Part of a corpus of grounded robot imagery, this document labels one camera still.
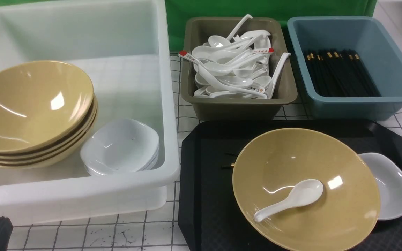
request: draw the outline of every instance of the yellow bowl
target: yellow bowl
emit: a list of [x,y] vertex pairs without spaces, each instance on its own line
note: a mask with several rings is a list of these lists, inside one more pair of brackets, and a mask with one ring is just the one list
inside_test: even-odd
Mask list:
[[36,61],[0,72],[0,153],[46,146],[74,129],[88,112],[89,76],[64,62]]
[[13,161],[34,159],[55,152],[59,148],[62,148],[63,146],[67,145],[71,140],[73,140],[78,135],[80,135],[84,130],[86,130],[93,121],[94,116],[96,116],[96,111],[97,111],[97,99],[96,96],[94,96],[94,99],[92,100],[92,105],[89,108],[88,113],[84,117],[83,121],[81,121],[80,124],[77,127],[75,127],[75,129],[68,135],[66,135],[65,137],[61,138],[58,141],[51,143],[50,145],[44,146],[34,151],[21,154],[0,154],[0,164],[9,164],[10,162]]
[[91,129],[94,127],[98,115],[98,111],[91,121],[89,127],[84,130],[80,135],[70,141],[67,145],[63,146],[62,148],[58,149],[54,152],[54,154],[48,154],[47,156],[39,157],[35,160],[28,160],[28,161],[19,161],[16,164],[0,164],[0,167],[7,168],[7,169],[24,169],[24,168],[40,168],[40,167],[47,167],[53,165],[67,156],[71,155],[75,152],[75,150],[83,144],[83,142],[91,135]]
[[[311,205],[254,221],[258,210],[284,200],[300,181],[324,185]],[[380,211],[370,169],[348,146],[313,130],[273,130],[253,139],[233,167],[233,192],[241,212],[264,237],[292,251],[341,251],[373,230]]]

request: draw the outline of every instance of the white plastic bin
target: white plastic bin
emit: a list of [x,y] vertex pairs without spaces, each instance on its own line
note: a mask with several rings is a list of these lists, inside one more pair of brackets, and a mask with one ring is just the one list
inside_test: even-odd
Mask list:
[[0,70],[59,60],[94,83],[99,118],[130,117],[160,137],[154,170],[91,177],[79,149],[46,168],[0,169],[0,216],[26,225],[159,208],[179,175],[164,0],[64,0],[0,7]]

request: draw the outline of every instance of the brown plastic tray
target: brown plastic tray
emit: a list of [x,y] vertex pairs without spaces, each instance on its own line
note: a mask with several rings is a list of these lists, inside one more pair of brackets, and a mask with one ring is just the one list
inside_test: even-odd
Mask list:
[[[184,50],[192,51],[207,42],[211,35],[227,37],[241,17],[195,17],[187,21],[185,27]],[[287,52],[280,24],[271,18],[255,17],[247,20],[238,30],[238,35],[249,30],[267,30],[271,36],[274,53],[269,59],[269,72],[272,75],[284,52]],[[200,120],[271,120],[283,105],[292,103],[297,98],[297,88],[288,59],[274,91],[272,99],[206,99],[195,98],[197,87],[194,81],[193,64],[183,60],[181,69],[181,96],[193,105]]]

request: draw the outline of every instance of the plastic tub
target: plastic tub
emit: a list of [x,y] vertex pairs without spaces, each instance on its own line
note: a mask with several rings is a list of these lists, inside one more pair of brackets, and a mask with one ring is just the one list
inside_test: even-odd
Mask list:
[[[314,117],[385,120],[402,108],[402,53],[378,20],[362,16],[294,17],[288,21],[288,30]],[[381,97],[317,94],[302,52],[331,48],[356,50]]]
[[[196,46],[207,42],[211,35],[227,37],[240,20],[241,17],[190,19],[185,27],[184,50],[192,51]],[[248,30],[267,30],[271,34],[271,44],[275,51],[269,60],[269,72],[272,75],[280,56],[287,52],[280,24],[270,18],[254,18],[247,20],[237,34],[241,35]],[[282,105],[292,103],[297,98],[296,83],[289,59],[279,77],[272,99],[194,98],[193,93],[197,87],[194,81],[196,72],[193,64],[183,60],[181,73],[181,96],[193,105],[196,116],[200,120],[271,120]]]
[[159,135],[153,170],[90,176],[77,149],[45,168],[0,168],[0,216],[14,225],[151,210],[179,175],[164,0],[73,0],[0,7],[0,70],[70,62],[94,83],[93,132],[129,117]]

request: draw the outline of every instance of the ceramic bowl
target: ceramic bowl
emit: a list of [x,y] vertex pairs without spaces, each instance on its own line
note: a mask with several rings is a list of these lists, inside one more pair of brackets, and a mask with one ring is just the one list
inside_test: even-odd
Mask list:
[[62,148],[58,149],[54,154],[48,154],[48,156],[39,157],[35,160],[28,160],[28,161],[19,161],[16,164],[1,164],[0,167],[8,168],[8,169],[24,169],[24,168],[40,168],[40,167],[48,167],[53,165],[72,153],[75,152],[84,142],[85,140],[91,135],[91,129],[94,127],[95,121],[97,120],[98,111],[89,125],[89,127],[84,130],[80,135],[74,138],[69,144],[63,146]]
[[[324,185],[318,201],[254,221],[258,210],[284,200],[309,178]],[[370,169],[341,141],[313,130],[279,129],[253,139],[236,159],[232,186],[249,223],[288,250],[350,249],[370,234],[380,211]]]
[[91,175],[136,172],[157,159],[159,136],[134,119],[119,119],[104,125],[80,150]]
[[381,195],[378,220],[386,221],[402,216],[402,171],[388,157],[379,153],[363,153],[359,157],[375,176]]
[[63,148],[65,145],[68,145],[69,142],[71,142],[75,138],[78,138],[78,136],[80,136],[85,130],[88,129],[88,127],[91,125],[92,121],[94,120],[94,117],[96,116],[97,108],[98,108],[98,103],[97,103],[96,97],[94,96],[94,99],[92,100],[92,105],[89,108],[88,113],[86,114],[85,118],[68,135],[65,135],[63,138],[61,138],[60,140],[58,140],[56,142],[53,142],[50,145],[44,146],[44,147],[39,148],[34,151],[20,153],[20,154],[0,154],[0,161],[19,161],[19,160],[34,159],[34,158],[38,158],[38,157],[53,153],[56,150]]
[[51,151],[50,150],[43,150],[39,152],[40,154],[35,154],[33,157],[30,158],[24,158],[22,155],[19,155],[20,158],[18,159],[5,159],[5,158],[0,158],[0,164],[2,165],[11,165],[11,166],[24,166],[29,163],[34,163],[34,162],[39,162],[43,161],[46,159],[50,159],[53,156],[58,155],[59,153],[63,152],[65,149],[69,148],[70,146],[74,145],[82,135],[88,133],[88,130],[91,128],[91,126],[94,124],[94,119],[97,115],[97,102],[96,99],[94,99],[95,102],[93,102],[93,106],[90,108],[91,114],[88,116],[87,121],[83,124],[83,127],[76,130],[75,134],[70,135],[69,138],[67,138],[65,141],[60,142],[57,145],[52,145]]
[[27,152],[62,138],[83,120],[93,96],[89,76],[64,62],[1,71],[0,153]]

